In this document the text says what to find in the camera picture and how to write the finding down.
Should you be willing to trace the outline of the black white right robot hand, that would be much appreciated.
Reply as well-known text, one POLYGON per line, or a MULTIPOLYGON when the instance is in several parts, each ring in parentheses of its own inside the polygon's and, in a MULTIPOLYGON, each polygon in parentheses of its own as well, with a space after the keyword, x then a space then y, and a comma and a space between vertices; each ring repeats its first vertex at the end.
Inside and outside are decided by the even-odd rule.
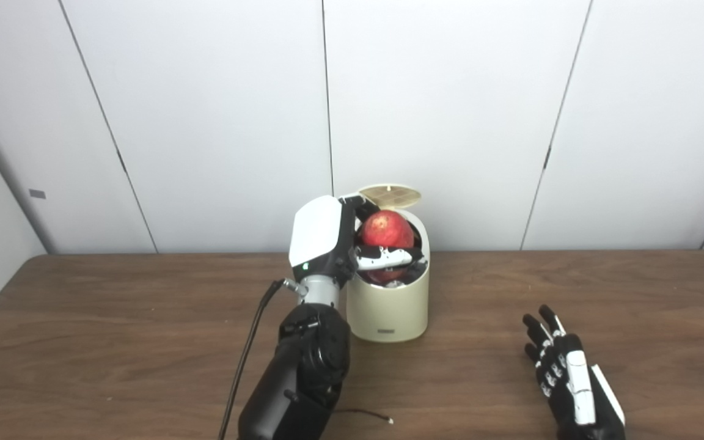
POLYGON ((530 337, 524 351, 555 418, 557 438, 625 439, 623 409, 599 365, 587 359, 581 338, 547 304, 538 313, 523 315, 530 337))

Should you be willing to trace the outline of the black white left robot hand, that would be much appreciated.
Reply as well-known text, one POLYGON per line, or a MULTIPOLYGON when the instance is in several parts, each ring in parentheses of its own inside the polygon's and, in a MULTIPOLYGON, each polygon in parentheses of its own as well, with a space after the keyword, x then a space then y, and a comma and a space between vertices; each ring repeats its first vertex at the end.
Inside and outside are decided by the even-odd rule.
POLYGON ((410 270, 427 263, 427 254, 416 245, 364 242, 367 226, 385 219, 406 220, 361 193, 306 203, 295 214, 291 229, 288 259, 295 281, 305 284, 311 277, 323 277, 343 287, 360 272, 410 270))

